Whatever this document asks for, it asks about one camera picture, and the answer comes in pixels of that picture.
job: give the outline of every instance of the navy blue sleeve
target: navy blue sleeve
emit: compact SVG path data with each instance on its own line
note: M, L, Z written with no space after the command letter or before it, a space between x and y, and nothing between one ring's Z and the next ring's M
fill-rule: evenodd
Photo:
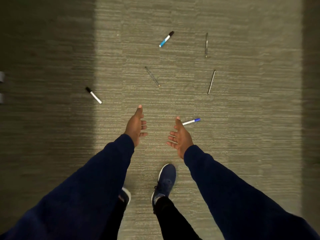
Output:
M198 146L186 150L184 162L226 240L320 239L303 218L286 212Z
M4 239L98 239L134 153L123 134L28 210Z

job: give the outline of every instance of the person's left hand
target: person's left hand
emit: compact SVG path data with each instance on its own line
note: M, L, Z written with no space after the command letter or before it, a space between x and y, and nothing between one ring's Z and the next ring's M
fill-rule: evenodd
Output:
M139 105L136 113L128 121L127 128L124 132L125 134L131 137L134 143L134 147L136 147L139 144L139 138L141 136L148 135L148 133L146 132L141 132L141 130L145 130L147 128L147 122L145 120L141 120L142 118L142 105Z

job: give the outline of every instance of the sleeve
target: sleeve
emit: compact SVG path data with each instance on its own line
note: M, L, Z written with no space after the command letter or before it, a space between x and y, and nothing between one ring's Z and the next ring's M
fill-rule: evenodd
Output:
M190 146L184 161L226 240L320 239L301 217L215 161L198 146Z
M4 239L97 239L134 153L123 134L28 210Z

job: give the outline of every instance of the foot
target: foot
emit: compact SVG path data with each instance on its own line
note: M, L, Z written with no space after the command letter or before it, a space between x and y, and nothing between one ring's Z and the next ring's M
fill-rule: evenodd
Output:
M126 188L122 187L122 190L119 194L119 199L125 203L125 205L129 205L131 200L131 193Z
M176 181L176 168L172 164L163 166L159 173L158 185L155 186L154 192L151 196L151 203L153 210L158 198L162 196L168 197Z

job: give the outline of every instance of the navy blue shoe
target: navy blue shoe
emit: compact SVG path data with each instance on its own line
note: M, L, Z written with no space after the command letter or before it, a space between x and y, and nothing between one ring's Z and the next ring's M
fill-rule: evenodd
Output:
M119 198L127 206L127 205L129 205L130 200L131 200L131 193L129 192L129 190L127 190L126 188L122 187L122 190L121 190L121 192L119 194Z
M151 196L152 208L155 209L155 199L160 196L169 197L169 194L176 181L176 168L172 164L163 166L159 173L158 185L154 187L154 192Z

